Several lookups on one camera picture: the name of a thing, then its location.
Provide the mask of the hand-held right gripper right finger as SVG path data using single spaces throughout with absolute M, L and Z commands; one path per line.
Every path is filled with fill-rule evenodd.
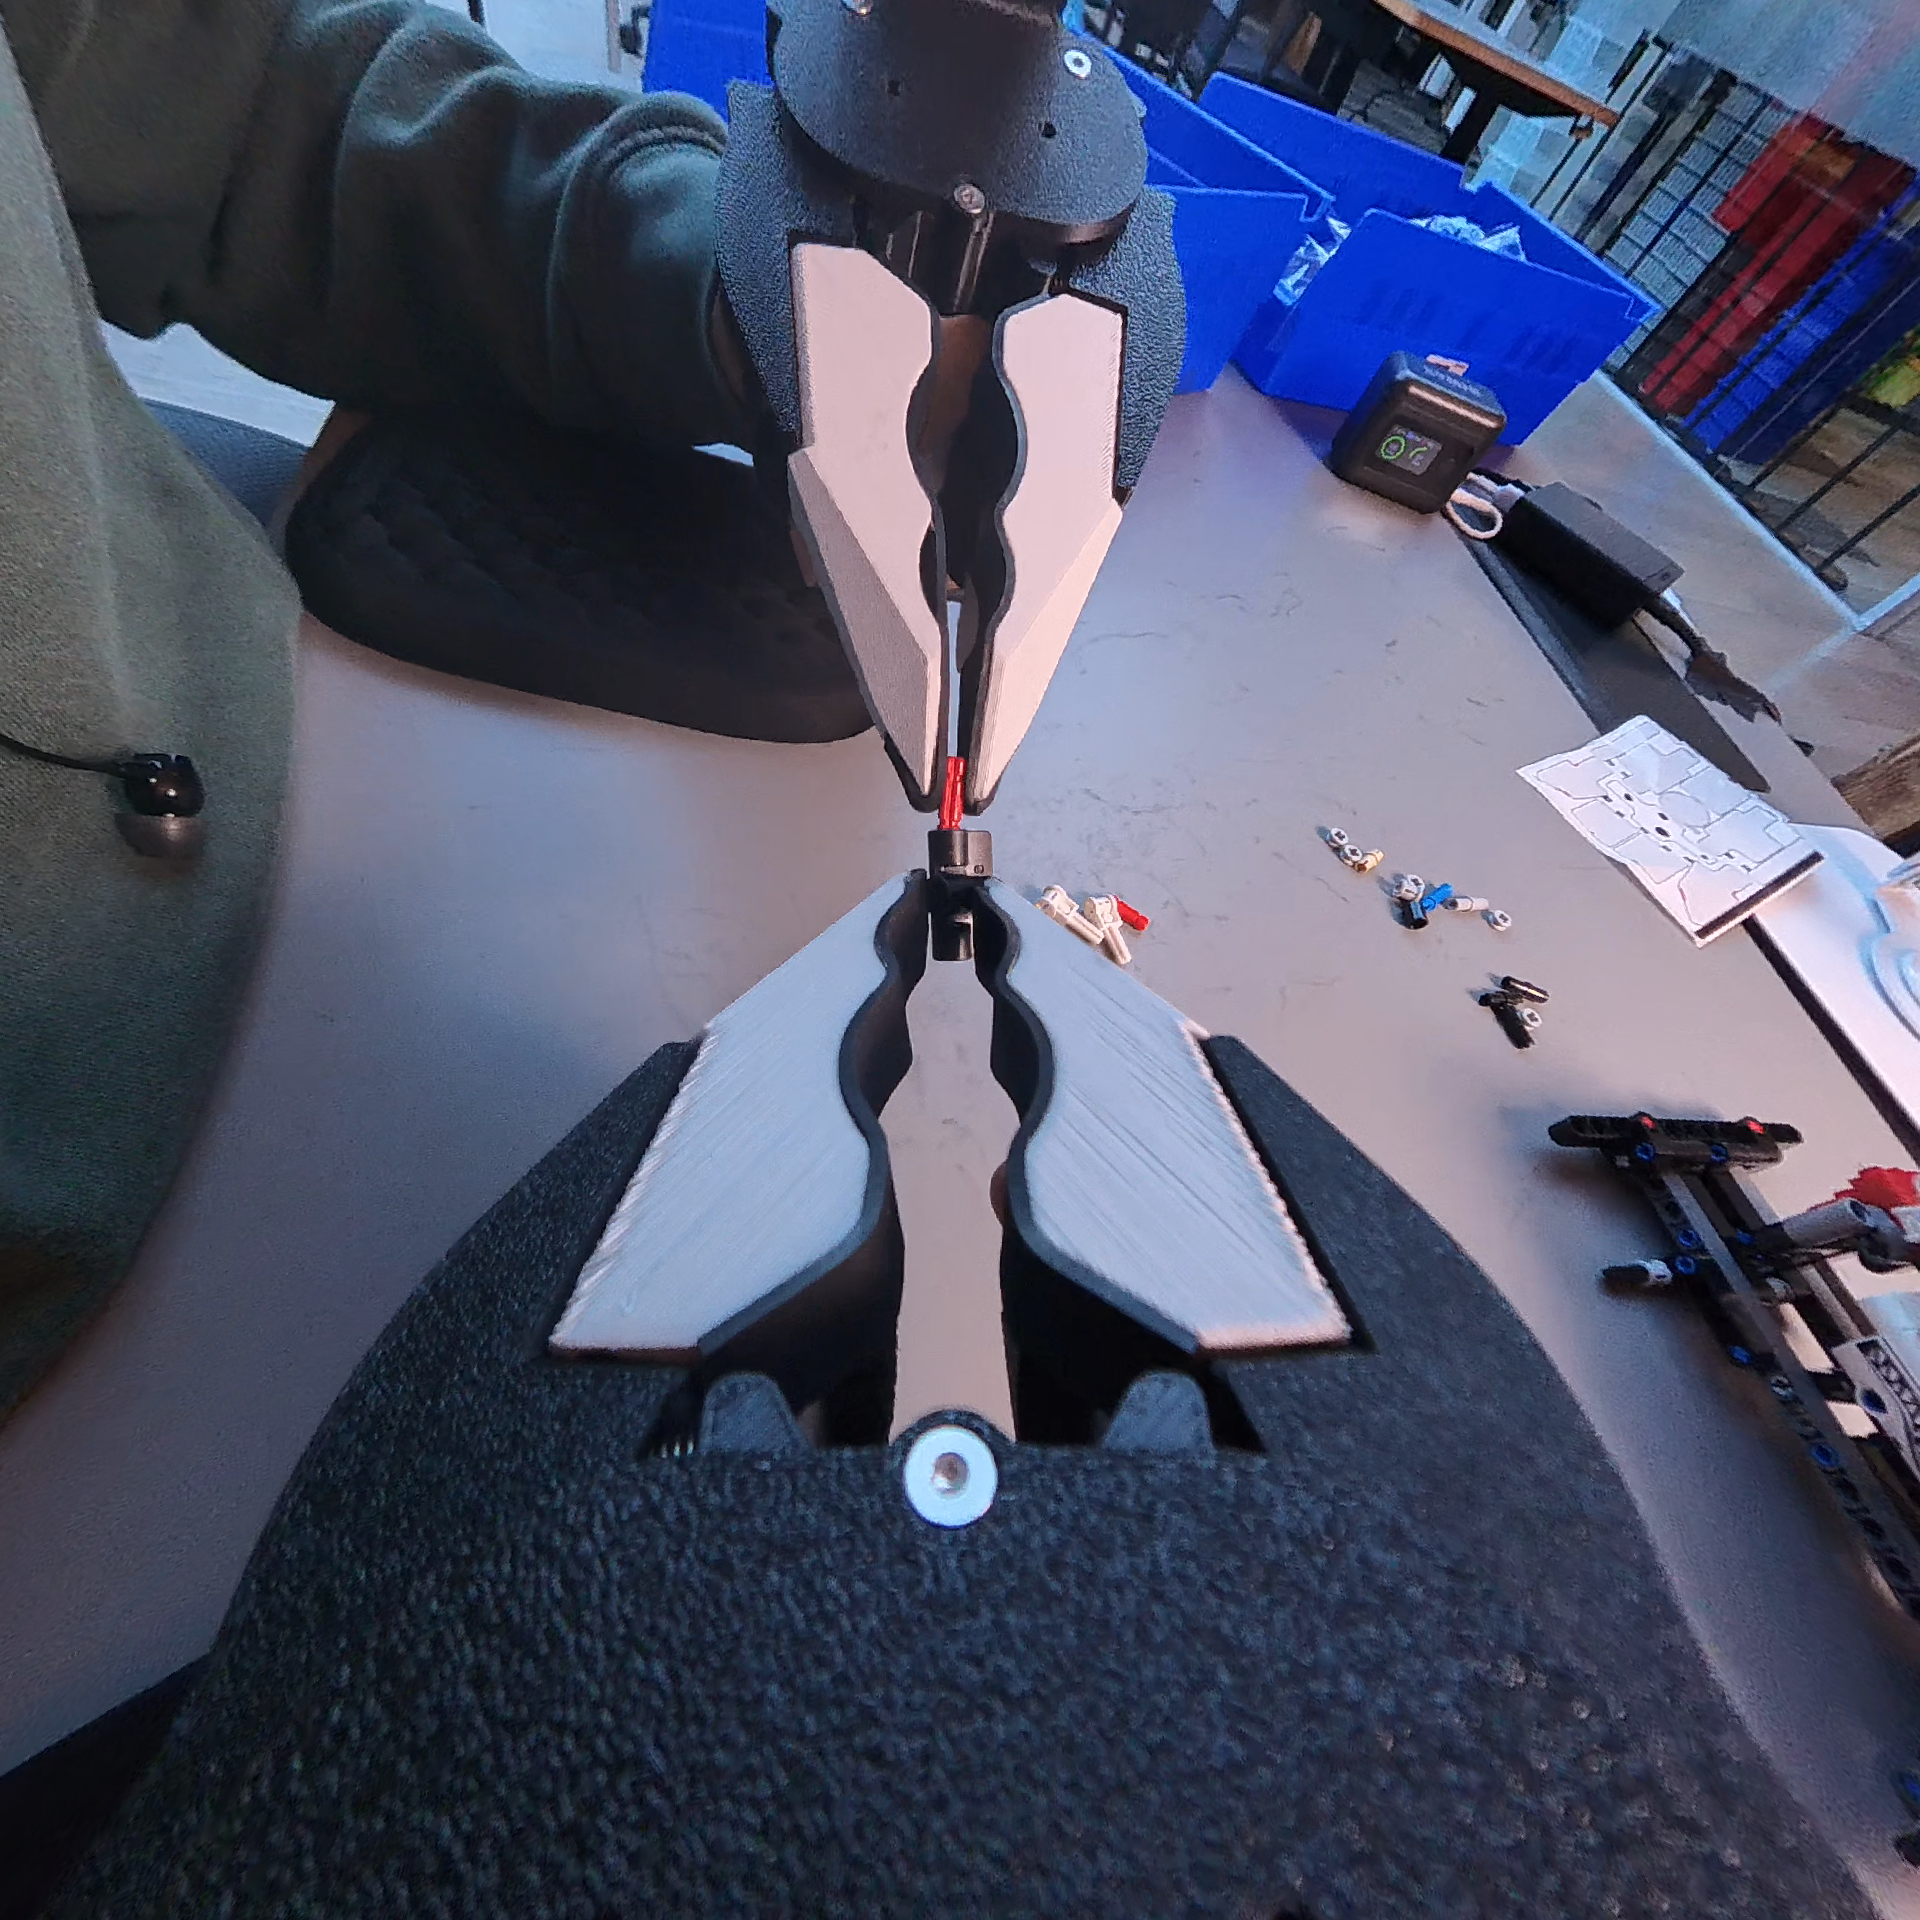
M 1000 1326 L 1027 1442 L 1092 1445 L 1144 1373 L 1257 1445 L 1232 1360 L 1341 1350 L 1336 1289 L 1205 1051 L 1206 1033 L 1000 879 L 976 887 L 1005 1158 Z

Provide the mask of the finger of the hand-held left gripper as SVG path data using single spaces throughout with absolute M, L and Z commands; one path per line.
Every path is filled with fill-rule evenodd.
M 799 241 L 788 270 L 799 379 L 790 506 L 902 787 L 913 806 L 935 809 L 947 637 L 921 578 L 932 502 L 907 445 L 935 313 L 856 247 Z
M 957 631 L 969 811 L 991 801 L 1120 527 L 1120 349 L 1120 311 L 1080 294 L 1024 302 L 995 329 L 1012 464 L 990 482 Z

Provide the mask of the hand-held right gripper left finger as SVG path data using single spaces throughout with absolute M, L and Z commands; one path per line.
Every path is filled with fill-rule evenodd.
M 708 1022 L 548 1350 L 765 1373 L 823 1440 L 887 1437 L 902 1235 L 880 1113 L 912 1061 L 924 894 L 884 882 Z

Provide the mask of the cluster of small lego pieces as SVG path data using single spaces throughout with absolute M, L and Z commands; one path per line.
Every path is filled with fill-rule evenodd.
M 1447 879 L 1425 879 L 1412 870 L 1384 867 L 1384 853 L 1352 838 L 1336 825 L 1318 825 L 1317 835 L 1352 875 L 1372 875 L 1388 910 L 1406 930 L 1424 930 L 1447 918 L 1464 918 L 1497 934 L 1512 928 L 1507 910 L 1485 895 L 1462 894 Z M 1526 975 L 1495 971 L 1471 990 L 1475 1002 L 1489 1015 L 1512 1048 L 1533 1048 L 1543 1033 L 1547 987 Z

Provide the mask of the black lego connector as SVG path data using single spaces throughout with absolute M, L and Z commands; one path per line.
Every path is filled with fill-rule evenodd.
M 969 961 L 976 949 L 977 888 L 991 878 L 991 831 L 932 826 L 928 831 L 928 950 L 936 961 Z

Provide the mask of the white lego monster truck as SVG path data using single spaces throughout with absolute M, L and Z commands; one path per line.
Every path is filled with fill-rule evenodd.
M 1843 1514 L 1909 1615 L 1918 1614 L 1915 1291 L 1853 1294 L 1918 1265 L 1918 1187 L 1907 1168 L 1863 1168 L 1832 1197 L 1769 1214 L 1748 1184 L 1800 1134 L 1784 1121 L 1568 1115 L 1547 1137 L 1589 1149 L 1664 1226 L 1659 1257 L 1600 1271 L 1608 1289 L 1671 1291 L 1701 1306 L 1731 1360 L 1766 1381 Z

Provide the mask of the blue plastic bin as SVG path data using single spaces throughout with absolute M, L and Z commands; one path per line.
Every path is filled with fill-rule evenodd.
M 1183 363 L 1173 387 L 1200 393 L 1232 358 L 1331 195 L 1142 69 L 1117 54 L 1108 62 L 1140 109 L 1144 183 L 1171 195 L 1183 285 Z
M 1294 302 L 1262 302 L 1239 369 L 1271 397 L 1348 410 L 1395 349 L 1443 353 L 1499 397 L 1503 437 L 1521 441 L 1652 302 L 1526 207 L 1495 214 L 1517 222 L 1521 257 L 1369 207 Z
M 1440 211 L 1488 231 L 1507 224 L 1503 214 L 1477 207 L 1477 190 L 1467 186 L 1455 161 L 1425 155 L 1361 123 L 1222 74 L 1212 78 L 1198 105 L 1221 126 L 1321 184 L 1333 198 L 1334 217 L 1347 224 L 1355 224 L 1372 207 L 1404 219 Z
M 651 2 L 640 83 L 680 90 L 719 113 L 733 80 L 769 86 L 765 2 Z

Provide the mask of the black wrist rest pad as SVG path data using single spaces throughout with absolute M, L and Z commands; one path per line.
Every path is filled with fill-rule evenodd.
M 515 415 L 374 415 L 301 491 L 304 606 L 469 681 L 782 742 L 870 728 L 749 466 Z

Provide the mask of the black box green mark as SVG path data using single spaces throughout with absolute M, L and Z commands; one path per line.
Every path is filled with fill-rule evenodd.
M 1503 405 L 1479 382 L 1399 349 L 1333 437 L 1334 478 L 1414 512 L 1440 512 L 1479 457 L 1499 443 Z

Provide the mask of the black power adapter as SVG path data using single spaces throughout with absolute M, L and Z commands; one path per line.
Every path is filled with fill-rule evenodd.
M 1495 549 L 1604 631 L 1652 610 L 1684 571 L 1600 502 L 1561 482 L 1525 489 L 1501 517 Z

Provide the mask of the wooden background table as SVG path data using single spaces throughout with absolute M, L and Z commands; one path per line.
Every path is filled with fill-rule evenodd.
M 1420 54 L 1443 59 L 1467 89 L 1470 102 L 1443 145 L 1443 160 L 1467 165 L 1499 109 L 1528 118 L 1571 121 L 1574 136 L 1614 127 L 1617 109 L 1517 54 L 1507 40 L 1457 16 L 1414 2 L 1369 2 L 1372 11 L 1408 31 Z

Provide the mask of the white sticker sheet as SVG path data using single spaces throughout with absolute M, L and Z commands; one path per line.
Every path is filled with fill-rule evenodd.
M 1646 715 L 1521 766 L 1520 777 L 1693 945 L 1751 918 L 1821 862 L 1797 822 Z

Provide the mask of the person's green sweatshirt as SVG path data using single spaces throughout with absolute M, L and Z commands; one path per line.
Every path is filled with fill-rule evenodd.
M 288 14 L 4 3 L 4 730 L 209 787 L 208 853 L 134 850 L 104 777 L 4 749 L 4 1414 L 171 1190 L 271 894 L 296 594 L 103 325 L 288 339 L 327 231 L 286 201 L 325 130 Z

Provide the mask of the shelf of coloured bins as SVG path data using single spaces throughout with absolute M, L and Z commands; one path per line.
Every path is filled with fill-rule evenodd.
M 1761 464 L 1915 322 L 1915 168 L 1804 113 L 1711 222 L 1717 256 L 1620 382 L 1691 447 Z

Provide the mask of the wooden post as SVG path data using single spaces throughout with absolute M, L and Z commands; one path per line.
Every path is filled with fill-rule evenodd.
M 1918 856 L 1920 838 L 1920 735 L 1877 751 L 1832 778 L 1836 790 L 1863 826 L 1902 856 Z

